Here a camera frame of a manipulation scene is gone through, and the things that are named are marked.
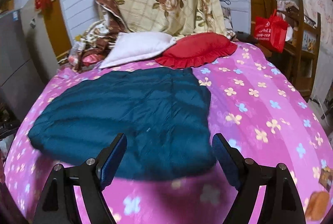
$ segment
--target white pillow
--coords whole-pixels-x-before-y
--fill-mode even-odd
[[[176,39],[161,32],[119,33],[116,45],[99,68],[113,67],[133,61],[151,59],[176,43]]]

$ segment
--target red ruffle trim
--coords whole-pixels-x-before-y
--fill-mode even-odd
[[[211,50],[206,54],[195,56],[186,59],[172,58],[170,56],[161,56],[155,61],[163,66],[173,69],[182,69],[188,67],[200,67],[206,63],[212,63],[221,56],[232,55],[237,50],[237,45],[234,43],[223,46],[221,49]]]

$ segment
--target bedsheet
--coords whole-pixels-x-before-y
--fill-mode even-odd
[[[279,70],[255,46],[238,45],[233,55],[193,68],[200,85],[211,92],[211,138],[221,132],[232,147],[260,165],[285,163],[306,209],[311,193],[323,190],[318,183],[320,169],[333,167],[332,148],[316,116]],[[109,71],[154,67],[160,65],[141,61],[82,74],[64,69],[52,78],[24,119],[5,164],[6,184],[29,221],[49,172],[58,163],[29,143],[27,134],[38,115],[55,97],[83,80]],[[264,189],[259,190],[250,223],[257,223]],[[82,222],[87,224],[79,188],[75,192]],[[222,223],[236,194],[218,164],[202,176],[168,182],[114,179],[103,192],[114,219],[123,224]]]

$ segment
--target pillow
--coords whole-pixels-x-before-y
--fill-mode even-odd
[[[190,35],[163,52],[155,61],[174,69],[199,67],[220,56],[231,55],[237,49],[225,36],[213,32]]]
[[[161,32],[119,33],[115,47],[99,68],[151,59],[175,43],[174,37]]]

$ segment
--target blue gripper pad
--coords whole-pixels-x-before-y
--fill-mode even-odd
[[[219,139],[218,135],[213,137],[212,146],[215,157],[219,161],[229,184],[239,190],[242,185],[241,181],[239,180],[239,170],[235,162],[230,157],[228,151],[224,147],[223,143]]]
[[[101,169],[101,180],[100,185],[101,189],[104,190],[109,186],[116,174],[116,171],[119,167],[121,160],[125,154],[127,148],[127,138],[125,135],[119,139],[117,145],[109,155],[108,159],[105,161],[104,166]]]

